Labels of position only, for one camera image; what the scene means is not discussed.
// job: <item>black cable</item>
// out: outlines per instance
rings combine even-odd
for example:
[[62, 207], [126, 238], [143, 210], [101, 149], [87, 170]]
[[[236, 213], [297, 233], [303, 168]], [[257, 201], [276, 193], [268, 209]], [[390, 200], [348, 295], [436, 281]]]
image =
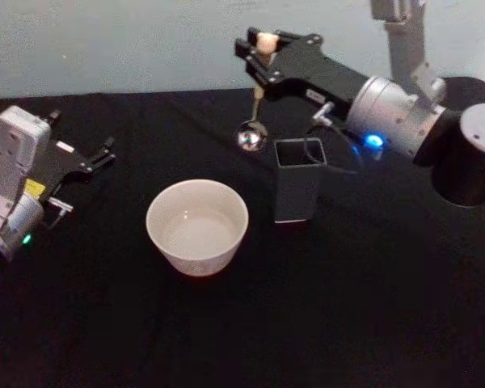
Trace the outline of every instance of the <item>black cable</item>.
[[357, 160], [357, 163], [359, 164], [360, 169], [364, 166], [363, 158], [361, 157], [361, 154], [359, 153], [359, 151], [356, 150], [356, 145], [352, 144], [352, 141], [343, 133], [343, 131], [339, 127], [335, 125], [332, 125], [331, 127], [325, 127], [322, 125], [313, 125], [306, 131], [306, 135], [304, 136], [304, 153], [306, 154], [306, 157], [311, 162], [316, 163], [317, 165], [325, 168], [326, 170], [329, 170], [330, 172], [334, 172], [336, 174], [349, 174], [349, 175], [358, 174], [359, 171], [348, 170], [346, 168], [332, 166], [328, 163], [324, 163], [321, 160], [318, 160], [317, 158], [315, 158], [311, 154], [311, 152], [309, 151], [309, 147], [307, 146], [307, 142], [309, 140], [309, 135], [311, 135], [311, 133], [318, 128], [334, 130], [334, 132], [349, 145], [351, 151], [356, 155], [356, 160]]

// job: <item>black tablecloth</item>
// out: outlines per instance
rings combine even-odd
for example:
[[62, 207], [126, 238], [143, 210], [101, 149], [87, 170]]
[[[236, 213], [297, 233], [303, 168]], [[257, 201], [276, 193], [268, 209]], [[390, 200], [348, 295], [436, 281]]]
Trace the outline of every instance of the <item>black tablecloth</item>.
[[[449, 84], [447, 104], [485, 101]], [[75, 212], [39, 229], [0, 280], [0, 387], [485, 386], [485, 205], [460, 209], [429, 170], [396, 154], [358, 176], [323, 178], [315, 219], [273, 224], [271, 148], [243, 154], [233, 131], [251, 91], [0, 100], [60, 108], [53, 136], [116, 164], [62, 200]], [[314, 109], [266, 103], [276, 138], [300, 137]], [[352, 161], [320, 134], [331, 161]], [[246, 201], [250, 227], [230, 266], [180, 275], [145, 231], [165, 187], [215, 179]]]

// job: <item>white wall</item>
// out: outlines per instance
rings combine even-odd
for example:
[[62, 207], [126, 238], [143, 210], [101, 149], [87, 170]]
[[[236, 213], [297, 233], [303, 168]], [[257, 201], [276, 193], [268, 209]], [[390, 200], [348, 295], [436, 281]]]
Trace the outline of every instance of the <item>white wall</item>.
[[[485, 80], [485, 0], [429, 0], [428, 58]], [[324, 51], [390, 75], [369, 0], [0, 0], [0, 97], [250, 86], [248, 26], [318, 32]]]

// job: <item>white bowl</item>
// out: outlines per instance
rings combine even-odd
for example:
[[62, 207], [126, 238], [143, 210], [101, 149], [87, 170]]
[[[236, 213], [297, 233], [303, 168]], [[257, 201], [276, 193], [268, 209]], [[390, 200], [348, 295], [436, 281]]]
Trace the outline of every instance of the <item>white bowl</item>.
[[209, 276], [234, 257], [248, 227], [248, 209], [223, 183], [186, 180], [153, 200], [145, 227], [174, 268], [189, 276]]

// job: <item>water in bowl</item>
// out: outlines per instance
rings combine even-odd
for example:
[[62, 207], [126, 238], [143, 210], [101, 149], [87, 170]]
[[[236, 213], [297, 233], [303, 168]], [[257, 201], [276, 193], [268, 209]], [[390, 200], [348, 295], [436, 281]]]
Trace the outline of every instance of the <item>water in bowl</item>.
[[237, 228], [223, 213], [190, 209], [174, 217], [163, 231], [165, 248], [185, 259], [205, 259], [229, 250], [237, 241]]

